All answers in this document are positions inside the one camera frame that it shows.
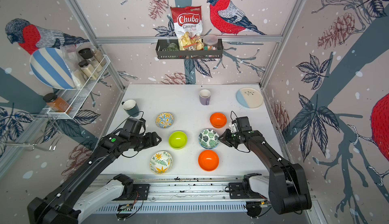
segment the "tabletop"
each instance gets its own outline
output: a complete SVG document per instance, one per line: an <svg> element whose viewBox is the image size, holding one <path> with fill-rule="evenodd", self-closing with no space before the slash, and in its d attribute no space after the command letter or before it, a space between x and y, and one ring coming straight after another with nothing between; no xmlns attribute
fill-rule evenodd
<svg viewBox="0 0 389 224"><path fill-rule="evenodd" d="M277 141L272 123L265 104L255 109L241 106L236 100L236 92L243 87L251 87L260 91L258 84L253 85L129 85L122 101L133 99L137 102L139 110L144 111L146 132L157 132L162 138L158 146L140 151L134 158L120 156L111 163L102 174L124 173L134 178L203 178L203 177L230 177L243 176L248 173L261 173L268 175L265 165L253 153L243 153L219 143L214 149L219 156L219 166L211 172L204 171L198 165L198 156L205 149L198 142L198 135L204 129L214 129L222 135L232 121L233 110L237 117L248 116L253 130L259 130L266 141L281 156L281 148ZM211 91L209 105L201 105L199 92L202 89ZM158 128L156 117L164 112L172 113L174 123L167 129ZM210 123L210 116L221 112L227 117L227 124L219 129ZM113 131L128 117L120 105L108 132ZM183 131L187 135L187 144L179 150L169 146L169 136L175 131ZM238 147L247 151L244 144ZM173 166L164 175L155 175L149 168L152 156L158 151L167 151L172 155ZM125 151L124 155L133 156L132 149Z"/></svg>

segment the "bowl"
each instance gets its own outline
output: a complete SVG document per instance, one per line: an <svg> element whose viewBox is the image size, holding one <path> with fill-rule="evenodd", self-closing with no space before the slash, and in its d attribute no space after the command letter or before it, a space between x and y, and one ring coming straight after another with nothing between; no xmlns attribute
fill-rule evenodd
<svg viewBox="0 0 389 224"><path fill-rule="evenodd" d="M198 135L198 143L205 149L212 149L219 144L219 134L212 129L203 130Z"/></svg>
<svg viewBox="0 0 389 224"><path fill-rule="evenodd" d="M159 151L150 159L150 170L158 175L167 173L173 165L173 158L167 151Z"/></svg>
<svg viewBox="0 0 389 224"><path fill-rule="evenodd" d="M226 125L227 118L222 113L214 113L209 118L209 121L211 122L213 127L219 129L219 128L223 127L224 125Z"/></svg>
<svg viewBox="0 0 389 224"><path fill-rule="evenodd" d="M162 113L155 119L155 124L161 129L167 129L172 126L174 117L171 113Z"/></svg>
<svg viewBox="0 0 389 224"><path fill-rule="evenodd" d="M213 171L219 165L219 157L214 151L205 150L198 156L198 164L204 171Z"/></svg>
<svg viewBox="0 0 389 224"><path fill-rule="evenodd" d="M173 132L169 137L169 145L176 150L183 148L187 141L188 137L182 131Z"/></svg>

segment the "lime green bowl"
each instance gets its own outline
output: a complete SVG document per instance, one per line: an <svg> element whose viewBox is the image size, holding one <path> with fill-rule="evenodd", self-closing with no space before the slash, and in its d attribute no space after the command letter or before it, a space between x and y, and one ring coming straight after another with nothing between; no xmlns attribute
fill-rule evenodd
<svg viewBox="0 0 389 224"><path fill-rule="evenodd" d="M183 148L187 141L188 137L182 131L173 132L169 137L169 145L176 150Z"/></svg>

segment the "orange bowl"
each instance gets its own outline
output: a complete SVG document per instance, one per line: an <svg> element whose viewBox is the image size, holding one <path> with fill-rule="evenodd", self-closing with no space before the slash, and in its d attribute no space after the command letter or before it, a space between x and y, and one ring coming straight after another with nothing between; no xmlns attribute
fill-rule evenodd
<svg viewBox="0 0 389 224"><path fill-rule="evenodd" d="M211 115L211 118L209 118L209 121L211 122L212 126L215 128L221 128L227 123L227 118L222 113L214 113Z"/></svg>
<svg viewBox="0 0 389 224"><path fill-rule="evenodd" d="M214 151L205 150L198 156L198 164L204 171L213 171L219 165L219 157Z"/></svg>

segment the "striped plate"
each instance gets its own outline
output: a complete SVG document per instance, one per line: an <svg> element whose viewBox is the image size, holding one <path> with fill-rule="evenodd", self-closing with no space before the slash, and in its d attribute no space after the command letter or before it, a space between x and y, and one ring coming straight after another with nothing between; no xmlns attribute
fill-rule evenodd
<svg viewBox="0 0 389 224"><path fill-rule="evenodd" d="M30 67L39 81L56 89L74 88L72 75L62 59L61 50L40 48L30 57Z"/></svg>

